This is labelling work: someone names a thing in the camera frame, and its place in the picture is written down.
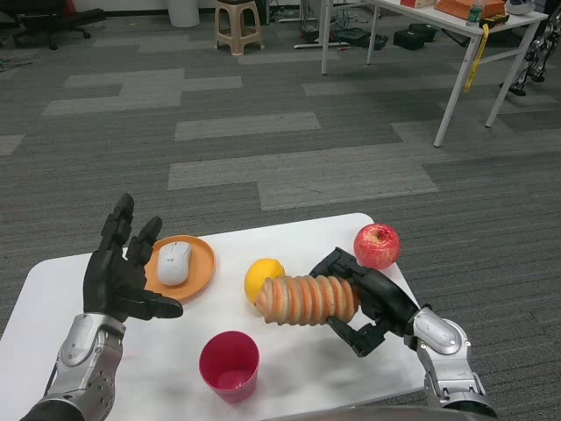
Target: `lemon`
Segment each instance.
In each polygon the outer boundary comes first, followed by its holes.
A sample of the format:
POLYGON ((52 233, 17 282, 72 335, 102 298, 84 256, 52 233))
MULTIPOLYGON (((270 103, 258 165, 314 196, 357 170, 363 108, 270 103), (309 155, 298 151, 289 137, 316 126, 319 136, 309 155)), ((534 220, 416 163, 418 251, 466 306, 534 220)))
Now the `lemon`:
POLYGON ((255 304, 266 278, 284 276, 284 267, 275 259, 259 259, 245 274, 245 294, 250 303, 255 304))

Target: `pink cup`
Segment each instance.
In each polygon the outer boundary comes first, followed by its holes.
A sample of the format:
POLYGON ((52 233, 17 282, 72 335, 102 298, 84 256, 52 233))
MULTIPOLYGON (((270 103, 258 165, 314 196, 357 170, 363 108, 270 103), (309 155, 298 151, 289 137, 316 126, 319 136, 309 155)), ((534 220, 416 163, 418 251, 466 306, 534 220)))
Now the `pink cup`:
POLYGON ((226 402, 246 399, 255 390, 259 349, 245 333, 222 332, 204 346, 199 358, 202 379, 226 402))

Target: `desk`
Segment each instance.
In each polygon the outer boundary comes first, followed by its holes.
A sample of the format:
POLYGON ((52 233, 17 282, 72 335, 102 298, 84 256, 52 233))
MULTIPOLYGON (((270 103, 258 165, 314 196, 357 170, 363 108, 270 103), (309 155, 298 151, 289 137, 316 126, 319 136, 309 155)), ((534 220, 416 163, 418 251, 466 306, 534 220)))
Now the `desk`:
MULTIPOLYGON (((352 251, 363 214, 315 219, 202 237, 217 254, 208 288, 175 320, 126 321, 117 397, 109 421, 252 421, 327 410, 412 392, 424 370, 403 339, 357 358, 327 325, 266 325, 244 293, 245 271, 262 257, 279 259, 288 274, 304 275, 335 246, 352 251), (255 393, 230 406, 204 384, 198 358, 219 332, 240 330, 261 354, 255 393)), ((0 419, 18 420, 40 399, 60 344, 82 312, 82 278, 90 254, 41 262, 27 276, 0 342, 0 419)), ((385 274, 409 296, 397 265, 385 274)), ((361 312, 357 328, 369 322, 361 312)))
MULTIPOLYGON (((331 11, 333 9, 333 0, 324 0, 325 2, 325 10, 324 14, 321 18, 325 22, 330 22, 331 11)), ((481 39, 483 38, 483 30, 477 26, 466 26, 465 20, 453 17, 447 13, 443 13, 441 11, 436 11, 434 6, 430 7, 422 7, 422 8, 411 8, 408 6, 403 6, 400 4, 400 0, 366 0, 368 4, 374 4, 374 14, 373 14, 373 25, 372 31, 370 33, 370 46, 368 48, 368 56, 366 58, 366 64, 371 64, 372 61, 372 53, 374 49, 374 39, 376 35, 376 22, 378 20, 378 15, 380 14, 381 9, 388 9, 390 11, 394 11, 401 15, 409 16, 410 18, 419 20, 425 24, 434 25, 440 28, 447 29, 449 31, 459 33, 461 35, 465 35, 466 37, 470 38, 469 46, 467 47, 467 51, 465 52, 464 61, 462 62, 462 67, 459 70, 458 78, 456 79, 456 83, 454 84, 454 88, 452 89, 452 93, 450 95, 450 99, 448 100, 448 105, 446 106, 446 111, 444 112, 444 116, 442 122, 440 124, 440 128, 438 129, 437 138, 435 139, 434 146, 440 147, 442 145, 444 135, 446 134, 446 129, 448 128, 448 124, 450 123, 450 119, 452 117, 452 113, 454 112, 454 108, 456 107, 456 102, 458 101, 459 94, 464 87, 464 84, 467 80, 467 77, 472 70, 472 65, 475 60, 475 56, 477 50, 479 48, 479 44, 481 43, 481 39)), ((491 127, 495 118, 497 117, 497 113, 501 108, 502 102, 505 99, 505 96, 508 92, 508 88, 510 87, 511 83, 516 77, 516 72, 520 65, 522 64, 522 60, 528 50, 529 44, 531 43, 534 35, 536 33, 537 27, 539 26, 540 22, 547 18, 547 15, 543 13, 538 13, 533 11, 528 15, 524 16, 515 16, 511 15, 510 19, 505 25, 498 25, 491 29, 490 33, 506 31, 508 29, 516 28, 518 26, 525 26, 529 25, 526 33, 524 34, 524 38, 520 43, 520 46, 514 50, 507 51, 505 53, 496 54, 493 56, 485 57, 480 64, 488 63, 490 61, 497 61, 500 59, 504 59, 506 57, 515 56, 515 60, 507 72, 507 76, 505 77, 505 81, 502 85, 501 92, 497 97, 493 108, 491 109, 491 113, 487 118, 485 123, 486 127, 491 127)), ((322 55, 322 75, 327 74, 327 50, 328 44, 327 41, 329 40, 329 25, 320 25, 323 28, 323 55, 322 55)))

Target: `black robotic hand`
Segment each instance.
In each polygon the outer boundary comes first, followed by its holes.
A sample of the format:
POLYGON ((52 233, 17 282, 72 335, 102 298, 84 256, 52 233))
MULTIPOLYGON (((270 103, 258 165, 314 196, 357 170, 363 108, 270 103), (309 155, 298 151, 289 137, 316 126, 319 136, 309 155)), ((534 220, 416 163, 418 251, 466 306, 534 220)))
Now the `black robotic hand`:
POLYGON ((123 245, 131 235, 134 200, 124 193, 102 229, 102 242, 88 264, 83 284, 84 313, 103 313, 123 323, 128 317, 149 320, 178 318, 181 304, 172 298, 144 290, 144 266, 161 230, 161 219, 153 217, 132 237, 126 259, 123 245))
POLYGON ((366 357, 392 332, 403 337, 419 307, 409 296, 381 272, 364 268, 354 256, 336 248, 309 273, 312 276, 336 276, 346 279, 359 293, 362 312, 376 322, 355 331, 338 318, 327 323, 359 357, 366 357))

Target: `gray carpet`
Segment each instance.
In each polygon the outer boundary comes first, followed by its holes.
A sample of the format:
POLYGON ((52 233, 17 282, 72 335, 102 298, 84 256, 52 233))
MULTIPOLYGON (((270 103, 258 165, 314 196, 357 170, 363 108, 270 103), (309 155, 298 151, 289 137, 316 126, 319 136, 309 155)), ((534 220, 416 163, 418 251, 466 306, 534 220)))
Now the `gray carpet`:
POLYGON ((319 51, 292 49, 294 25, 267 27, 266 49, 238 59, 213 48, 211 18, 184 31, 162 16, 111 18, 0 74, 2 332, 29 270, 92 251, 124 191, 136 226, 158 214, 162 236, 364 212, 399 231, 419 301, 472 337, 499 413, 559 419, 558 57, 492 129, 508 64, 483 67, 435 149, 465 52, 443 34, 416 52, 388 44, 370 67, 365 50, 332 49, 321 77, 319 51))

